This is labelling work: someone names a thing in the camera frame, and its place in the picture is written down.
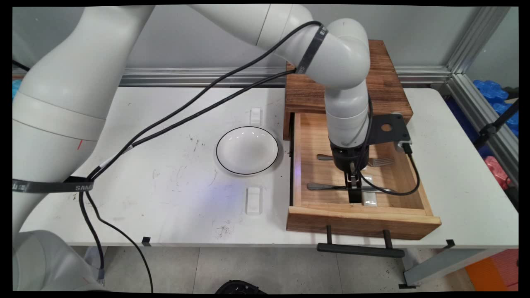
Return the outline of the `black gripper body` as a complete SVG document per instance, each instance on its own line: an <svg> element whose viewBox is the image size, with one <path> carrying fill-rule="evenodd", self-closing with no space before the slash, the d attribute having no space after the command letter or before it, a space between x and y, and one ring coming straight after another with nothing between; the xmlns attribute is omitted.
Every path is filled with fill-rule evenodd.
<svg viewBox="0 0 530 298"><path fill-rule="evenodd" d="M330 147L335 166L343 172L357 173L369 162L369 145L346 148L330 143Z"/></svg>

